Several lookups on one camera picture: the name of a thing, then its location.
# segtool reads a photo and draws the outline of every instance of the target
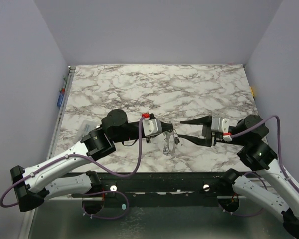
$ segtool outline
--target wall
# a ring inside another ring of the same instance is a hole
[[[299,0],[284,0],[246,66],[263,117],[278,114],[284,164],[299,181]],[[276,148],[276,123],[268,124]]]
[[[35,0],[71,65],[243,63],[281,0]]]
[[[46,158],[67,71],[33,0],[0,0],[0,196],[12,167]],[[10,193],[5,203],[13,202]],[[17,238],[22,217],[18,208],[0,208],[0,239]]]

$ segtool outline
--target marble table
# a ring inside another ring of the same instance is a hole
[[[66,105],[55,155],[71,147],[84,120],[97,123],[112,109],[123,109],[129,121],[143,112],[172,122],[178,134],[201,136],[202,127],[180,125],[206,115],[227,117],[230,125],[249,114],[256,105],[242,65],[90,65],[77,66]],[[239,146],[217,144],[199,147],[185,139],[175,155],[163,155],[164,136],[143,141],[139,172],[223,172],[246,170],[236,156]],[[116,172],[131,172],[138,146],[116,144],[117,151],[98,162]],[[102,171],[93,164],[74,172]]]

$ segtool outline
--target purple cable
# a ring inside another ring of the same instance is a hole
[[[247,134],[251,131],[253,131],[254,129],[258,128],[259,126],[261,126],[262,124],[264,124],[265,122],[267,122],[268,120],[270,120],[271,118],[275,117],[276,120],[277,120],[277,145],[278,145],[278,164],[279,164],[279,167],[280,167],[280,170],[282,171],[284,177],[286,179],[289,178],[285,168],[284,168],[284,165],[283,165],[283,159],[282,159],[282,154],[281,154],[281,140],[280,140],[280,119],[279,119],[279,116],[278,115],[272,115],[270,116],[269,118],[267,119],[264,119],[262,121],[260,121],[258,124],[252,126],[251,128],[245,130],[245,131],[242,131],[238,134],[235,134],[235,135],[232,135],[231,138],[237,138],[237,137],[240,137],[244,134]],[[291,180],[287,180],[290,185],[296,190],[297,193],[299,193],[299,188],[297,187],[297,185]]]
[[[98,193],[87,193],[87,194],[83,194],[83,195],[84,195],[84,196],[93,196],[93,195],[100,195],[100,194],[104,194],[104,193],[118,193],[118,194],[122,195],[123,198],[124,198],[125,201],[126,201],[126,209],[125,209],[125,211],[124,211],[121,215],[119,215],[119,216],[108,218],[108,217],[101,217],[101,216],[96,216],[96,215],[94,215],[94,214],[88,214],[88,213],[86,213],[85,208],[84,208],[84,205],[83,205],[82,209],[83,209],[85,215],[88,215],[88,216],[90,216],[90,217],[92,216],[92,217],[94,217],[94,218],[98,218],[98,219],[104,219],[104,220],[116,220],[116,219],[119,219],[119,218],[125,216],[125,215],[128,213],[130,204],[129,204],[129,200],[128,200],[128,198],[124,195],[124,193],[121,193],[121,192],[119,192],[119,191],[103,191],[103,192],[98,192]]]
[[[100,168],[102,168],[103,170],[107,171],[108,173],[114,175],[114,176],[118,176],[118,177],[121,177],[121,178],[128,178],[128,177],[131,177],[133,176],[137,170],[139,169],[140,167],[140,164],[141,164],[141,158],[142,158],[142,121],[144,120],[144,117],[141,117],[140,118],[140,122],[139,122],[139,157],[138,157],[138,162],[136,164],[136,167],[135,169],[133,170],[132,173],[129,173],[129,174],[119,174],[119,173],[115,173],[113,171],[111,171],[110,169],[107,169],[106,167],[104,167],[103,165],[101,165],[100,163],[98,162],[95,162],[93,159],[87,157],[87,156],[84,156],[84,155],[80,155],[80,154],[70,154],[68,155],[69,157],[77,157],[77,158],[83,158],[83,159],[86,159],[88,161],[90,161],[91,163],[94,163],[95,165],[99,166]],[[50,167],[51,165],[57,163],[57,162],[60,162],[61,160],[65,159],[66,157],[63,156],[63,157],[60,157],[48,164],[46,164],[45,166],[39,168],[38,170],[34,171],[34,175],[41,172],[42,170]],[[16,206],[19,204],[19,202],[17,203],[13,203],[13,204],[9,204],[9,205],[5,205],[3,203],[3,200],[4,198],[6,197],[6,195],[8,194],[8,192],[10,192],[15,186],[19,185],[20,183],[24,182],[25,180],[29,179],[31,177],[31,175],[28,175],[22,179],[20,179],[19,181],[15,182],[14,184],[12,184],[4,193],[3,195],[1,196],[0,198],[0,206],[3,207],[3,208],[10,208],[10,207],[13,207],[13,206]]]
[[[262,184],[264,185],[265,189],[268,190],[268,189],[267,189],[267,186],[265,185],[265,182],[261,179],[261,177],[258,176],[258,174],[254,173],[254,172],[246,172],[246,173],[244,174],[244,176],[246,176],[246,175],[248,175],[248,174],[255,175],[255,176],[262,182]],[[257,215],[259,215],[260,213],[262,213],[262,212],[264,211],[264,208],[261,208],[261,209],[260,209],[258,212],[256,212],[256,213],[240,215],[240,214],[231,213],[231,212],[229,212],[229,211],[226,211],[220,204],[218,204],[218,206],[219,206],[222,210],[224,210],[226,213],[229,213],[229,214],[234,215],[234,216],[237,216],[237,217],[242,217],[242,218],[254,217],[254,216],[257,216]]]

